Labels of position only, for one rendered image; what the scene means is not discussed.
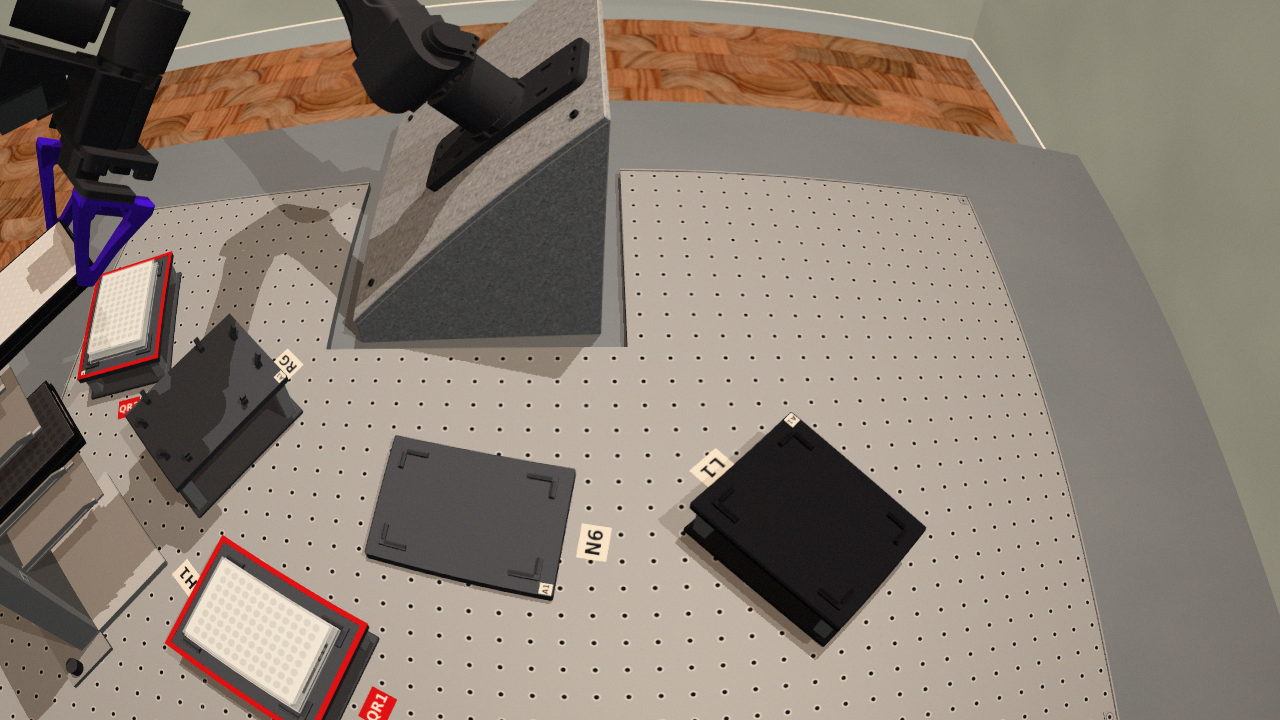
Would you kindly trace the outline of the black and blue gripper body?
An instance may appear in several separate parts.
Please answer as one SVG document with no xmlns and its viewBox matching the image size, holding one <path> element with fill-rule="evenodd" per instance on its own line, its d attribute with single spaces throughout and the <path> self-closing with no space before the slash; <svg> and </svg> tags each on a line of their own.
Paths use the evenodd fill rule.
<svg viewBox="0 0 1280 720">
<path fill-rule="evenodd" d="M 76 143 L 55 118 L 56 111 L 52 113 L 49 128 L 61 135 L 58 165 L 83 199 L 134 204 L 136 193 L 129 186 L 99 182 L 99 177 L 106 176 L 108 170 L 131 176 L 132 168 L 134 179 L 154 181 L 159 161 L 138 141 L 163 76 L 147 77 L 133 72 L 131 79 L 142 85 L 116 150 Z"/>
</svg>

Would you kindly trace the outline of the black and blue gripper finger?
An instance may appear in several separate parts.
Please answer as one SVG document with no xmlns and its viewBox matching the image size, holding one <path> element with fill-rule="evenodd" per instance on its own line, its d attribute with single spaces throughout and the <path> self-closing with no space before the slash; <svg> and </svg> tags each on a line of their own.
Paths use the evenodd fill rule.
<svg viewBox="0 0 1280 720">
<path fill-rule="evenodd" d="M 38 174 L 40 174 L 41 190 L 44 196 L 44 213 L 45 213 L 46 229 L 49 229 L 60 219 L 68 227 L 73 220 L 72 195 L 69 201 L 67 202 L 67 208 L 61 211 L 61 217 L 58 217 L 56 213 L 52 167 L 58 164 L 58 156 L 60 150 L 61 150 L 60 140 L 38 137 L 36 141 L 36 152 L 38 159 Z"/>
<path fill-rule="evenodd" d="M 110 202 L 83 199 L 73 188 L 72 215 L 76 251 L 77 284 L 93 287 L 116 252 L 140 231 L 140 227 L 154 214 L 154 202 L 148 197 L 136 196 L 134 204 Z M 90 225 L 95 215 L 123 217 L 116 231 L 90 266 Z"/>
</svg>

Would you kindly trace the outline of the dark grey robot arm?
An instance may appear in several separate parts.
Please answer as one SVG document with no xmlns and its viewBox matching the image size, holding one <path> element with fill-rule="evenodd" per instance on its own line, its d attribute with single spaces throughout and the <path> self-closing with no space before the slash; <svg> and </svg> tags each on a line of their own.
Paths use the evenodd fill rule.
<svg viewBox="0 0 1280 720">
<path fill-rule="evenodd" d="M 115 6 L 99 54 L 124 72 L 99 67 L 87 53 L 0 35 L 1 135 L 56 111 L 76 143 L 116 150 L 142 85 L 131 77 L 165 73 L 191 13 L 182 3 L 17 0 L 9 26 L 83 49 Z M 458 124 L 436 145 L 426 182 L 433 192 L 588 78 L 584 38 L 509 78 L 476 54 L 476 35 L 430 15 L 417 0 L 337 3 L 357 56 L 352 65 L 372 102 L 401 114 L 428 101 Z"/>
</svg>

